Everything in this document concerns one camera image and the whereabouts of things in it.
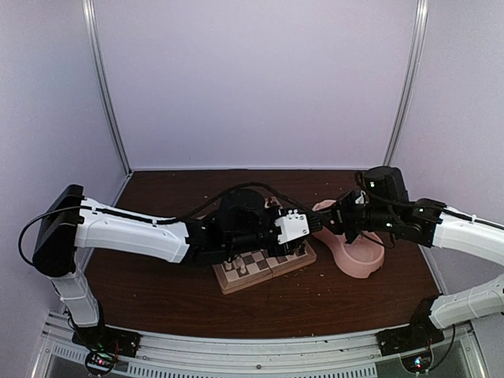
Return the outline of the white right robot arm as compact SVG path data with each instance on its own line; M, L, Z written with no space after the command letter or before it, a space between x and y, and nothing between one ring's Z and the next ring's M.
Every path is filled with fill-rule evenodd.
M414 310L403 339L421 347L434 332L503 311L503 226L431 198L412 200L400 169L355 173L356 189L317 203L321 237L338 246L364 242L381 249L398 241L427 252L446 291Z

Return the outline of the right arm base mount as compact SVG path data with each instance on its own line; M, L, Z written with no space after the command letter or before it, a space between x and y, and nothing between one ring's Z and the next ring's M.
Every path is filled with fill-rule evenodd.
M376 334L380 353L383 356L403 354L411 350L428 348L444 340L444 334L434 326L408 324L400 328L389 328Z

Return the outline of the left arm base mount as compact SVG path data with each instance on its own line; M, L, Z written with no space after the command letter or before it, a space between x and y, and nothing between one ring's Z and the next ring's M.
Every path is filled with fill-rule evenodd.
M128 358L136 357L140 339L138 332L109 327L77 328L72 335L77 345Z

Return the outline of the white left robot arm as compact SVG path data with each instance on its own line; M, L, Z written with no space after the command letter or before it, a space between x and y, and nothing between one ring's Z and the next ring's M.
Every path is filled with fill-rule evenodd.
M104 325L102 308L75 261L77 249L104 248L207 266L256 250L273 257L293 254L320 228L309 210L267 206L249 188L227 191L216 211L195 219L116 209L85 197L80 185L70 185L40 220L32 264L50 278L83 337L104 350L113 343L113 332Z

